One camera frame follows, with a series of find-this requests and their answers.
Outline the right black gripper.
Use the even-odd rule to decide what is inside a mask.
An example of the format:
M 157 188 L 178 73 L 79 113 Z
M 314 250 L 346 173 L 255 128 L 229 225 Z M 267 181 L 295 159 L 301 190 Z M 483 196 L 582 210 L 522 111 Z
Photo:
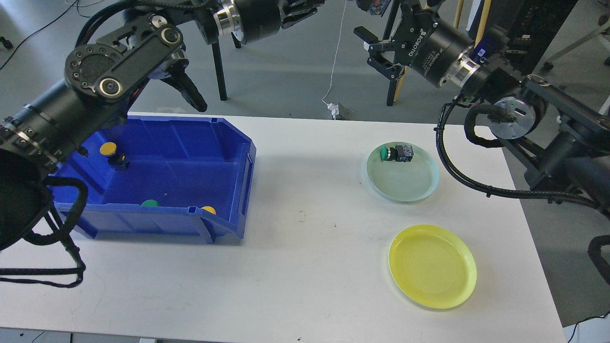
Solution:
M 354 33 L 367 44 L 367 63 L 390 81 L 397 81 L 409 67 L 434 87 L 450 81 L 464 87 L 477 72 L 470 57 L 474 42 L 441 20 L 438 9 L 444 0 L 395 0 L 398 6 L 392 37 L 380 40 L 364 26 Z

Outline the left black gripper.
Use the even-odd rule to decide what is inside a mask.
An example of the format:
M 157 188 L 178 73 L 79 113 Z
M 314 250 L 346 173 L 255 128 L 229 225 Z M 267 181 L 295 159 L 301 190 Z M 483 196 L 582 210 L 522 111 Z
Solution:
M 238 26 L 231 33 L 235 46 L 277 34 L 312 17 L 325 0 L 233 0 Z

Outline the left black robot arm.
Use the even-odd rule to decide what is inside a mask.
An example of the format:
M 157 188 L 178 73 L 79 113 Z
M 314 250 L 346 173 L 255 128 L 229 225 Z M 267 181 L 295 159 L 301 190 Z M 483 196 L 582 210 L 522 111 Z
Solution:
M 126 121 L 128 110 L 150 80 L 170 85 L 200 112 L 207 102 L 187 76 L 179 25 L 195 22 L 212 46 L 221 96 L 222 57 L 218 39 L 236 46 L 270 37 L 316 14 L 322 0 L 120 0 L 93 14 L 74 50 L 63 80 L 33 103 L 1 118 L 1 248 L 25 240 L 61 243 L 72 268 L 3 268 L 2 282 L 72 288 L 86 269 L 70 232 L 89 194 L 81 180 L 55 176 L 96 131 Z

